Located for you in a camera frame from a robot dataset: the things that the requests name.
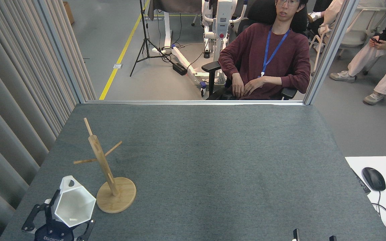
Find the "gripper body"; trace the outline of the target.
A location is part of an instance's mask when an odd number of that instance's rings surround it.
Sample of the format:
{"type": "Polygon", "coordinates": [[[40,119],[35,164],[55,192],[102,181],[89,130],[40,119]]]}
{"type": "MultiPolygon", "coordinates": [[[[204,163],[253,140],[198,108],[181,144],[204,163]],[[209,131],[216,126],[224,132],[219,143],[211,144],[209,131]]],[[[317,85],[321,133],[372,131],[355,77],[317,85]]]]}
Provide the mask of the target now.
{"type": "Polygon", "coordinates": [[[73,241],[75,228],[54,219],[46,220],[46,224],[36,230],[34,241],[73,241]]]}

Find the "person's left hand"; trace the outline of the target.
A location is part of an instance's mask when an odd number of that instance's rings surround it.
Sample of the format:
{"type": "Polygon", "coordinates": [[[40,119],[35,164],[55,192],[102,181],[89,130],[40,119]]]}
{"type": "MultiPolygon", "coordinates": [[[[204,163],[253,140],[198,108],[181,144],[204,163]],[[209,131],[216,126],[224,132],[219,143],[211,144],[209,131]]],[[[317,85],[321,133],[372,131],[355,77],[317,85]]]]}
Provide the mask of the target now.
{"type": "Polygon", "coordinates": [[[257,88],[261,88],[265,84],[265,78],[264,77],[259,77],[256,79],[253,79],[249,81],[247,84],[245,84],[244,87],[244,96],[251,95],[251,93],[256,90],[257,88]]]}

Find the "person's right hand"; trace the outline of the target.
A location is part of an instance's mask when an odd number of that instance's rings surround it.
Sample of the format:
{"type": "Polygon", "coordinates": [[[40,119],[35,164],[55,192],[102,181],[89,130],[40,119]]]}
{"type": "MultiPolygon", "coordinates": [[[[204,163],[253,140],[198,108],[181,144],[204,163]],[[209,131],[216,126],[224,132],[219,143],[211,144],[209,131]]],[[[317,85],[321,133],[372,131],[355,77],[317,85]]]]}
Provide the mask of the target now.
{"type": "Polygon", "coordinates": [[[240,73],[232,74],[232,95],[237,99],[244,96],[245,84],[242,81],[240,73]]]}

